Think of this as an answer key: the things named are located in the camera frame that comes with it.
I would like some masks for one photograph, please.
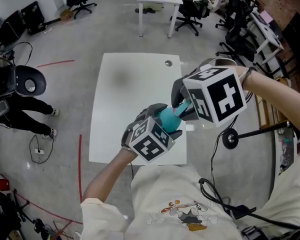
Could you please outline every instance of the fiducial marker cube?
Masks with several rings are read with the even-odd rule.
[[[129,147],[148,163],[167,153],[175,141],[152,117],[148,117],[136,128]]]
[[[247,108],[236,70],[231,66],[204,65],[183,79],[204,128],[219,127]]]

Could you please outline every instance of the glove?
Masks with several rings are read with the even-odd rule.
[[[158,114],[166,109],[168,107],[167,104],[164,103],[156,103],[156,104],[152,104],[150,106],[148,106],[147,108],[145,108],[144,110],[141,111],[141,113],[135,118],[134,122],[130,123],[124,133],[123,136],[121,138],[121,147],[126,149],[126,150],[130,150],[129,147],[129,142],[132,136],[132,132],[134,131],[133,128],[136,125],[141,125],[148,117],[152,117],[156,123],[158,125],[162,125],[162,122],[160,120],[160,118],[158,117]],[[168,133],[171,138],[173,138],[174,140],[177,139],[179,136],[182,135],[182,130],[176,130],[174,132]]]

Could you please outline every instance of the desk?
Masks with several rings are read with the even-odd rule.
[[[265,48],[268,43],[271,43],[275,47],[277,47],[277,49],[273,53],[271,53],[270,55],[268,55],[265,58],[265,60],[262,62],[262,65],[264,65],[265,63],[267,63],[268,61],[270,61],[280,50],[283,50],[284,47],[280,43],[280,41],[277,38],[276,34],[273,32],[273,30],[268,25],[265,25],[262,22],[260,22],[258,20],[258,18],[253,13],[250,13],[249,16],[252,18],[252,20],[254,21],[254,23],[258,26],[258,28],[261,30],[262,34],[265,37],[265,41],[256,50],[256,54],[260,53],[261,50],[263,48]],[[252,30],[253,27],[254,27],[254,24],[251,23],[251,25],[248,27],[248,29]]]
[[[172,16],[170,30],[168,34],[168,38],[172,37],[172,32],[175,28],[176,18],[179,10],[179,6],[183,4],[182,0],[137,0],[139,2],[139,37],[144,35],[143,33],[143,2],[150,2],[150,3],[161,3],[161,4],[173,4],[174,5],[174,13]]]
[[[95,90],[89,145],[89,161],[109,163],[121,148],[127,125],[145,108],[155,103],[171,106],[171,91],[181,77],[177,55],[153,53],[105,53]],[[151,164],[187,163],[186,123],[173,148]],[[147,165],[137,157],[133,165]]]

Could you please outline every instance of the gray floor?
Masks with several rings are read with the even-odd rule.
[[[226,33],[215,28],[220,17],[212,13],[201,20],[203,28],[198,28],[198,37],[190,28],[183,27],[169,39],[167,33],[173,7],[167,5],[161,12],[143,16],[144,36],[139,37],[136,0],[91,1],[98,3],[97,7],[91,8],[92,14],[82,12],[77,20],[49,26],[47,30],[52,29],[47,33],[22,37],[22,41],[27,40],[33,45],[29,66],[75,60],[40,69],[46,77],[48,88],[39,99],[60,108],[60,116],[55,118],[34,112],[29,114],[58,130],[50,159],[42,165],[32,163],[29,141],[33,133],[0,127],[0,172],[10,180],[11,187],[40,207],[66,218],[75,217],[79,222],[82,222],[78,184],[80,134],[82,191],[105,166],[88,161],[93,100],[103,54],[125,52],[179,55],[185,74],[205,59],[214,57],[216,51],[222,51],[219,42],[224,41]],[[16,63],[22,64],[28,58],[29,48],[16,48],[16,53]],[[254,98],[248,104],[248,109],[239,115],[234,127],[239,133],[259,128]],[[193,164],[201,176],[209,179],[210,158],[221,129],[198,129],[187,133],[188,163]],[[50,150],[50,140],[40,137],[39,141],[46,152]],[[214,176],[221,195],[231,197],[234,205],[262,207],[271,189],[272,148],[271,134],[243,139],[231,151],[220,143],[214,159]],[[131,169],[127,167],[106,201],[117,206],[129,220],[134,217],[131,180]],[[59,222],[59,227],[66,224],[64,220],[33,205],[26,209],[26,213],[32,218],[41,218],[46,224],[53,225],[53,220]],[[27,239],[41,239],[30,223],[24,223],[22,230]],[[82,226],[77,224],[76,230],[81,232]],[[73,235],[74,231],[74,224],[66,230],[69,235]]]

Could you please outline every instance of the white t-shirt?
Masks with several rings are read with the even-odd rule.
[[[235,222],[220,205],[202,195],[199,179],[190,167],[141,167],[131,183],[132,223],[128,226],[115,206],[87,198],[81,204],[81,240],[241,240],[238,223],[264,227],[273,236],[289,231],[248,216]],[[213,196],[206,185],[204,188]],[[269,201],[255,213],[300,225],[300,157],[278,177]]]

